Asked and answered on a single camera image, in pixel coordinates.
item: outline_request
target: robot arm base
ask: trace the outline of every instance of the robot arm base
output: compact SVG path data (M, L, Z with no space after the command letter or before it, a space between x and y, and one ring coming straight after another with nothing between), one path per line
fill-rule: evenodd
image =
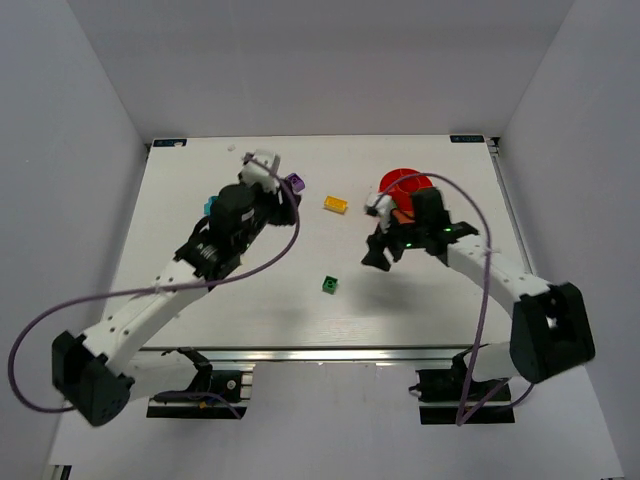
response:
M458 403L462 396L462 386L467 373L465 356L471 349L458 353L453 357L451 368L418 370L419 383L409 388L409 391L419 393L420 401L426 403ZM479 401L501 382L500 379L487 381L472 381L469 389L469 401ZM504 386L493 397L493 401L509 401L508 386Z
M596 350L580 290L565 283L536 296L523 295L513 306L509 353L531 383L592 360Z
M84 345L84 335L64 332L52 346L53 384L94 427L109 422L125 407L134 381L116 376L104 355L95 357Z

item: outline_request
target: yellow block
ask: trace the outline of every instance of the yellow block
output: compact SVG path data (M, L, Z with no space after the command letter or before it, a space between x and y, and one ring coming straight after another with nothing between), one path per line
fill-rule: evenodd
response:
M324 208L332 212L344 213L347 211L347 201L329 196L324 200Z

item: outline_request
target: purple block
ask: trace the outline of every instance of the purple block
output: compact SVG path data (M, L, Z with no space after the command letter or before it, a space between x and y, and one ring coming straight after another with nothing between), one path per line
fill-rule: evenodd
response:
M287 176L287 180L291 182L291 188L295 193L300 193L304 190L304 181L298 176L297 173L292 173Z

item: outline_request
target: wire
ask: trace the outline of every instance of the wire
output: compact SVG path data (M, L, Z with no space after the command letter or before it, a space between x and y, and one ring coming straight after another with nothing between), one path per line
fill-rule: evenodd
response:
M296 202L296 199L293 196L293 193L289 189L288 185L285 183L285 181L282 178L278 177L275 173L269 170L269 168L258 163L257 161L251 158L248 160L252 163L255 163L263 170L267 171L270 177L275 178L278 181L278 183L280 184L281 190L285 193L287 199L289 200L289 203L291 204L291 207L293 208L295 228L293 231L293 235L289 240L289 243L287 243L287 245L282 249L282 251L278 253L275 257L273 257L271 260L260 265L259 267L256 267L253 270L249 270L248 272L235 275L233 277L227 277L220 280L212 280L206 283L180 283L175 285L161 285L161 286L146 287L146 288L132 288L128 290L119 290L115 292L98 293L94 295L87 295L84 297L78 297L71 300L67 300L66 302L62 302L58 305L55 305L45 310L36 318L31 320L31 322L29 322L27 326L20 332L15 342L13 342L13 345L11 346L11 351L9 352L9 360L7 363L7 374L9 377L9 386L11 387L11 391L13 392L13 394L15 395L15 397L18 399L20 403L22 403L28 409L34 410L40 413L64 413L64 412L70 412L74 410L74 407L50 408L50 407L41 407L39 405L36 405L24 396L24 394L20 390L20 387L18 386L18 382L16 381L15 363L16 363L16 356L18 354L18 349L20 348L20 345L22 344L26 336L29 334L29 332L33 330L33 328L36 325L38 325L42 320L47 318L49 315L55 312L58 312L60 310L63 310L65 308L72 307L74 305L79 305L87 302L95 302L98 300L105 300L107 298L127 297L127 296L133 296L133 295L152 295L158 292L168 292L168 291L174 292L174 291L180 291L180 290L192 290L196 288L212 288L212 287L217 287L219 285L224 285L226 283L237 282L239 280L244 280L245 278L249 278L252 275L255 275L256 273L260 273L263 270L266 270L271 265L273 265L274 263L282 259L282 257L284 257L289 252L289 250L291 250L294 243L298 239L298 235L300 234L300 215L298 212L298 204Z
M413 216L413 214L409 213L409 212L405 212L404 210L402 210L400 207L396 206L396 210L398 210L401 214L403 214L405 217L407 217L409 220L415 220L416 217Z
M213 398L215 400L217 400L218 402L222 403L225 407L227 407L227 409L229 409L229 411L231 413L233 413L233 416L236 417L238 420L240 420L242 418L242 416L238 413L238 411L233 408L233 405L231 405L227 400L224 399L224 397L222 395L218 395L217 393L212 393L212 392L176 392L173 390L167 391L167 392L161 392L156 394L155 396L162 396L162 397L168 397L168 398L187 398L190 400L189 397L194 397L194 396L198 396L200 398L203 397L209 397L209 398Z
M520 397L517 400L514 400L509 405L505 405L504 407L501 407L500 410L509 410L511 408L516 408L518 405L524 402L525 398L529 396L529 394L533 391L534 386L535 385L533 383L530 383L527 389L524 391L524 393L520 395Z
M384 195L387 195L389 191L398 183L402 182L403 180L407 180L409 178L416 178L416 177L437 178L438 180L442 180L443 182L449 184L455 190L457 190L469 202L469 204L471 204L473 209L476 211L476 214L480 218L480 222L482 223L482 227L484 228L485 235L486 235L487 252L485 255L485 262L484 262L484 275L483 275L483 281L482 281L482 302L480 304L480 315L478 318L478 327L476 329L476 335L473 341L473 346L471 347L471 358L469 359L467 374L465 375L464 383L462 384L462 397L460 398L460 403L458 404L458 411L456 413L456 425L460 427L464 425L467 422L467 420L469 420L469 418L476 411L478 411L478 409L482 408L482 406L485 403L487 403L487 401L489 401L496 393L498 393L502 389L502 387L504 387L509 381L508 379L504 379L500 381L489 393L487 393L478 403L476 403L468 412L465 413L465 406L467 404L467 400L469 399L469 389L471 387L473 369L476 365L476 360L478 358L478 350L480 350L480 343L482 341L482 331L484 330L484 323L487 317L487 306L489 305L489 286L491 284L490 273L491 273L491 254L492 254L491 229L489 228L489 223L487 222L487 219L484 216L484 213L482 213L482 210L480 209L478 204L475 202L475 200L473 200L473 198L471 198L471 196L453 180L450 180L447 177L444 177L437 173L412 173L410 175L405 175L404 177L398 178L380 193L380 195L378 196L378 198L373 204L373 208L377 207L380 200L382 200L382 197Z
M211 390L211 384L213 383L213 372L209 375L209 385L207 385L207 392ZM202 397L198 397L196 395L192 395L189 397L189 400L202 400Z

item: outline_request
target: white table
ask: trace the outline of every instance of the white table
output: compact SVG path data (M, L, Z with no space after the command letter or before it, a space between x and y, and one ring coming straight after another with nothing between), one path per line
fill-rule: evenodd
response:
M397 167L458 181L484 209L495 246L520 258L486 145L454 145L444 136L189 139L185 147L153 148L114 288L148 283L182 245L208 197L234 181L241 155L256 148L279 152L281 173L295 171L307 184L299 242L269 271L221 287L185 310L148 346L245 348L226 355L259 360L282 355L270 347L471 343L480 290L470 281L421 252L407 254L390 273L360 265L375 226L362 204ZM458 194L442 190L455 220L478 225ZM348 200L346 215L323 210L326 195ZM273 256L290 234L265 229L242 268ZM335 295L321 291L325 275L339 279ZM105 315L121 304L109 303ZM492 303L484 338L508 335L508 315ZM349 355L357 358L353 348ZM284 354L304 356L304 350ZM621 475L582 368L539 386L513 425L421 426L417 401L406 390L414 381L411 364L258 364L240 422L146 419L144 400L98 429L66 414L50 461L73 465L71 480ZM525 387L512 383L515 395Z
M278 137L189 139L184 147L152 148L114 288L149 284L201 218L203 204L236 181L240 158L256 148L282 156L280 173L306 183L302 229L280 263L246 281L225 285L186 309L149 346L300 347L461 345L473 341L480 289L420 251L384 273L364 267L366 238L376 221L363 213L367 195L398 167L433 171L458 181L484 209L494 243L520 258L504 199L485 144L429 137ZM442 182L454 220L479 226L471 207ZM343 198L343 216L323 209ZM273 257L291 228L267 227L236 273ZM322 292L326 275L335 295ZM124 299L110 302L112 314ZM508 315L492 302L487 341L509 336Z

